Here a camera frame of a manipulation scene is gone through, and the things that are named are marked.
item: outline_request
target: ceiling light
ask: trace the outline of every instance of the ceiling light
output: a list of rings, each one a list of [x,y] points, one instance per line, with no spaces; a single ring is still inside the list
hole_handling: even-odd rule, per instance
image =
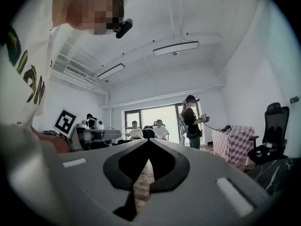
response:
[[[169,54],[169,53],[173,53],[173,52],[178,52],[181,50],[198,48],[198,46],[199,46],[199,41],[177,43],[177,44],[168,45],[165,47],[154,49],[153,53],[155,56],[159,56],[159,55]]]
[[[107,78],[108,76],[110,76],[111,74],[114,74],[116,72],[118,72],[119,70],[122,70],[124,69],[125,66],[123,64],[118,64],[114,67],[112,67],[111,69],[103,72],[101,75],[98,75],[97,77],[100,79],[100,80],[103,80],[104,78]]]

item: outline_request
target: white ceiling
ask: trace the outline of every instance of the white ceiling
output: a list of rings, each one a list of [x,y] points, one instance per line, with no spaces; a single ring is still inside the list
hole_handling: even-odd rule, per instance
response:
[[[133,28],[122,38],[73,31],[64,43],[54,69],[66,63],[96,78],[119,63],[121,70],[104,80],[117,86],[162,71],[190,66],[214,66],[218,73],[236,51],[251,23],[258,0],[126,0],[125,19]],[[153,50],[186,40],[198,49],[155,57]]]

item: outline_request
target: desk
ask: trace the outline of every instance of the desk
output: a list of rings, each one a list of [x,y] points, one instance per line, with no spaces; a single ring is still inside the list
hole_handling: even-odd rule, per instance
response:
[[[213,150],[230,164],[236,164],[247,158],[247,153],[253,149],[254,128],[247,126],[231,126],[232,130],[225,132],[212,130]]]

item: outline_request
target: jeans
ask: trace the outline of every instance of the jeans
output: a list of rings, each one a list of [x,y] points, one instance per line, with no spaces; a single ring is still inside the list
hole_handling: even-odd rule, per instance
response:
[[[189,142],[190,142],[190,147],[199,149],[201,144],[201,138],[197,136],[193,139],[189,139]]]

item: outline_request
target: woman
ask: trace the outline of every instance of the woman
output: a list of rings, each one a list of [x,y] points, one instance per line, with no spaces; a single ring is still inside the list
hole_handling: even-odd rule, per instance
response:
[[[194,96],[189,95],[183,101],[183,109],[181,112],[182,117],[184,118],[184,123],[188,125],[187,138],[190,142],[190,147],[199,149],[201,143],[202,132],[198,127],[199,123],[202,123],[202,119],[197,119],[192,108],[196,107],[197,100]]]

